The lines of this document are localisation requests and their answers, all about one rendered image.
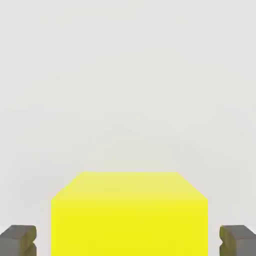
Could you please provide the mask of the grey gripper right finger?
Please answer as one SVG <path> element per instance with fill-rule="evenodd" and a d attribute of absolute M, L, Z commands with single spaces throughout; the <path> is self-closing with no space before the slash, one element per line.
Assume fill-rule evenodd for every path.
<path fill-rule="evenodd" d="M 256 256 L 256 234 L 245 225 L 222 225 L 219 256 Z"/>

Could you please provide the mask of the small yellow cube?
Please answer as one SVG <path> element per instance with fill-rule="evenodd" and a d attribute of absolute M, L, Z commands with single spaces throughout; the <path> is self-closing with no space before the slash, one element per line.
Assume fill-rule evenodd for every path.
<path fill-rule="evenodd" d="M 177 172 L 82 172 L 51 200 L 51 256 L 208 256 L 208 200 Z"/>

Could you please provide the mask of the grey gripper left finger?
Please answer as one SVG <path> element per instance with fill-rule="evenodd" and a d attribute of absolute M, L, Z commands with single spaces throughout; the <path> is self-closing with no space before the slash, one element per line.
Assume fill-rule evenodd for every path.
<path fill-rule="evenodd" d="M 37 256 L 34 225 L 11 225 L 0 234 L 0 256 Z"/>

